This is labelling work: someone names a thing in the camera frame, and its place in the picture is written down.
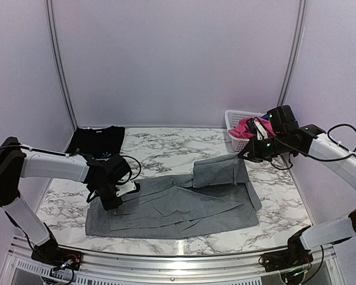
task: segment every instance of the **white panel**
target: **white panel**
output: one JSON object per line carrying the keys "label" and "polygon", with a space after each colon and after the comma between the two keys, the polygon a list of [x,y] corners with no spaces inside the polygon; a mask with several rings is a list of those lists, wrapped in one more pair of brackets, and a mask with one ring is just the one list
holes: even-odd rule
{"label": "white panel", "polygon": [[[300,125],[329,129],[356,126],[356,0],[309,1],[300,56],[287,103]],[[352,131],[334,137],[353,148]],[[335,219],[356,206],[356,192],[316,161],[300,157],[293,172],[317,223]],[[356,284],[356,239],[335,248],[346,284]]]}
{"label": "white panel", "polygon": [[[58,83],[44,1],[0,1],[0,145],[9,136],[62,151],[71,136]],[[36,206],[47,179],[23,179],[20,191]],[[15,232],[0,209],[0,270]]]}
{"label": "white panel", "polygon": [[221,126],[278,102],[298,1],[55,1],[81,126]]}

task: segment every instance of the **red cloth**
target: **red cloth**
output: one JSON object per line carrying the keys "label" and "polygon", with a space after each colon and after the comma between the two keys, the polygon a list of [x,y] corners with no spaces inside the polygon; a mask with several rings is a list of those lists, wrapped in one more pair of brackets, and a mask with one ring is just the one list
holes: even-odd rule
{"label": "red cloth", "polygon": [[[251,133],[247,126],[247,121],[251,118],[253,118],[253,117],[249,117],[249,118],[240,120],[239,125],[237,127],[235,127],[234,129],[230,129],[229,133],[231,135],[233,135],[235,138],[249,139],[251,137],[254,137],[255,134]],[[269,121],[261,119],[261,118],[260,118],[260,121],[265,126],[265,128],[267,128],[272,134],[274,134],[271,123]]]}

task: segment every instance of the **gray garment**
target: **gray garment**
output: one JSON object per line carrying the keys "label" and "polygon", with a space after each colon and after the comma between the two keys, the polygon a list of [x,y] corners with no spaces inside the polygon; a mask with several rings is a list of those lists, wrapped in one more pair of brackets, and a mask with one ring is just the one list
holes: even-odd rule
{"label": "gray garment", "polygon": [[235,154],[196,161],[192,175],[138,181],[141,190],[123,196],[118,209],[91,202],[86,235],[178,239],[258,224],[261,202],[243,160]]}

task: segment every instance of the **marble table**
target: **marble table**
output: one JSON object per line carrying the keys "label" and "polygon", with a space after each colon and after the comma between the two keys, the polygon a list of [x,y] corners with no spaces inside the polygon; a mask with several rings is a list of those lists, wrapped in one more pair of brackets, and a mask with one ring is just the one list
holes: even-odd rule
{"label": "marble table", "polygon": [[[224,129],[129,128],[122,154],[136,157],[143,169],[140,178],[192,172],[195,160],[229,153]],[[284,167],[281,159],[275,163]],[[287,239],[311,224],[309,215],[288,171],[269,163],[246,161],[250,180],[262,202],[259,225],[242,230],[178,240],[121,239],[85,235],[85,185],[54,179],[37,215],[61,245],[94,251],[140,255],[211,255],[247,252],[286,245]]]}

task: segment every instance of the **white laundry basket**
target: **white laundry basket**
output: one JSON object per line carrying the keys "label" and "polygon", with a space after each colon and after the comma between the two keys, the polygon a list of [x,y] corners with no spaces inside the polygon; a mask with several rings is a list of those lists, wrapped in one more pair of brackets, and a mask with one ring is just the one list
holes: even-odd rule
{"label": "white laundry basket", "polygon": [[233,151],[242,151],[242,149],[247,145],[249,140],[245,138],[235,138],[229,133],[229,130],[237,127],[241,119],[248,117],[261,117],[263,115],[264,114],[261,113],[250,113],[234,110],[225,111],[225,125],[227,126],[228,135],[231,138]]}

